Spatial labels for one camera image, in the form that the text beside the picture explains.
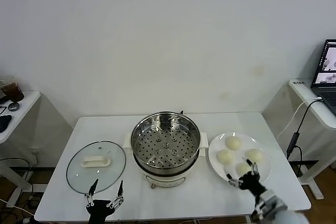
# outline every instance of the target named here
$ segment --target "wooden floor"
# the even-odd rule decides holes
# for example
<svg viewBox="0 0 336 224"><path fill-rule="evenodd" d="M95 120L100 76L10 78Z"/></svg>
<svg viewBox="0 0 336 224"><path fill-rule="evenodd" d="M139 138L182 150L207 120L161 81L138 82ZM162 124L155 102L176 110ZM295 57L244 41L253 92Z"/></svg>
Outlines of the wooden floor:
<svg viewBox="0 0 336 224"><path fill-rule="evenodd" d="M46 184L49 182L52 172L35 172L30 182L36 184ZM316 182L319 185L322 193L324 194L324 200L315 200L312 193L307 186L304 186L304 190L311 201L311 209L303 212L308 218L311 224L336 224L336 171L331 168L327 168L321 174L316 177ZM0 178L0 198L7 200L10 193L14 190L15 186L5 178ZM28 210L31 213L35 213L34 209L29 209L26 200L29 198L30 193L22 194L19 199L18 206ZM15 215L8 215L11 209L4 208L1 214L0 224L14 224L15 220L22 220L23 217L29 216L27 213L22 213L21 210L14 209L12 211ZM193 224L193 220L160 220L151 221L151 224L179 224L182 221L185 223ZM246 223L245 217L229 217L229 218L212 218L203 219L199 221L200 224L238 224Z"/></svg>

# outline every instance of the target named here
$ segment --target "white plate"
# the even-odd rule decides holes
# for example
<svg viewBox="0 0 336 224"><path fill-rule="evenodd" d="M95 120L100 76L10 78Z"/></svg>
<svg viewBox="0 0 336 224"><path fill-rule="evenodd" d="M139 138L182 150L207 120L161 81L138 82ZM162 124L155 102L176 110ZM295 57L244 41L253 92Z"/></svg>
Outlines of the white plate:
<svg viewBox="0 0 336 224"><path fill-rule="evenodd" d="M225 144L225 139L228 136L236 136L241 139L242 141L242 147L237 151L232 151L229 148L227 148ZM228 181L228 178L226 176L227 173L230 173L232 178L238 179L239 175L236 172L236 166L242 162L244 162L247 158L245 156L245 152L250 149L259 149L263 155L262 162L258 162L258 171L260 174L260 182L264 182L268 179L270 173L271 173L271 160L270 156L265 152L265 150L262 148L262 145L258 143L255 139L252 137L245 135L243 133L238 132L228 132L221 134L217 137L215 137L209 146L209 161L215 170L215 172L224 180ZM233 156L235 157L235 160L230 165L223 165L221 162L217 159L217 153L221 150L229 150Z"/></svg>

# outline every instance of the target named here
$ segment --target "table leg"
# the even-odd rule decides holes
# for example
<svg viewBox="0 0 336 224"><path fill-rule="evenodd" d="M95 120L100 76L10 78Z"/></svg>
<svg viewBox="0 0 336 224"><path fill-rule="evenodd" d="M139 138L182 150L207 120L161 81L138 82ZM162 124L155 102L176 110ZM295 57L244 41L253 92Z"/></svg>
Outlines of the table leg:
<svg viewBox="0 0 336 224"><path fill-rule="evenodd" d="M245 220L246 220L246 223L247 223L247 224L252 224L252 222L251 222L251 218L250 218L249 215L245 215Z"/></svg>
<svg viewBox="0 0 336 224"><path fill-rule="evenodd" d="M307 182L310 179L315 178L320 172L326 169L331 163L336 160L336 155L332 155L326 158L322 158L316 164L314 164L307 172L302 173L300 177L301 182Z"/></svg>
<svg viewBox="0 0 336 224"><path fill-rule="evenodd" d="M0 162L0 174L7 178L9 181L20 187L21 189L29 188L30 184L25 181L20 175L15 171L10 169L8 166Z"/></svg>
<svg viewBox="0 0 336 224"><path fill-rule="evenodd" d="M29 181L31 176L33 175L33 172L25 172L22 178L24 178L25 181ZM31 184L28 183L28 186L24 187L26 190L31 188ZM6 207L13 208L15 206L17 200L19 199L21 192L24 190L22 187L16 187L12 195L10 196L8 203Z"/></svg>
<svg viewBox="0 0 336 224"><path fill-rule="evenodd" d="M305 165L302 165L300 171L302 174L304 174L304 173L307 173L309 170L307 169ZM315 199L324 199L324 196L319 186L316 184L313 178L309 178L309 179L306 179L305 181L301 181L301 177L300 177L299 181L301 182L301 185L309 187Z"/></svg>

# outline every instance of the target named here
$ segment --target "glass lid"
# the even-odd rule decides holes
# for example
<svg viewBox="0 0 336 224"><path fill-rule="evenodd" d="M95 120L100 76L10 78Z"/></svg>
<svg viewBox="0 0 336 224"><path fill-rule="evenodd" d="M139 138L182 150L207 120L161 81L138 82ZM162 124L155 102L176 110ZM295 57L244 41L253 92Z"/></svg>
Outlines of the glass lid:
<svg viewBox="0 0 336 224"><path fill-rule="evenodd" d="M67 168L67 181L73 190L87 194L98 179L98 193L118 180L125 164L125 152L118 144L109 141L95 142L73 156Z"/></svg>

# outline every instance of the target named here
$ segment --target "cup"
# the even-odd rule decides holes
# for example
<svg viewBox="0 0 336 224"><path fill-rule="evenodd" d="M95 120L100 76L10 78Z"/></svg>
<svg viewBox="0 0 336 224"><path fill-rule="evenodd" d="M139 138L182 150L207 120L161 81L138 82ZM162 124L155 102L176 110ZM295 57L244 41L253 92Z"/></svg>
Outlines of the cup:
<svg viewBox="0 0 336 224"><path fill-rule="evenodd" d="M0 90L12 101L19 102L24 95L17 85L14 76L0 77Z"/></svg>

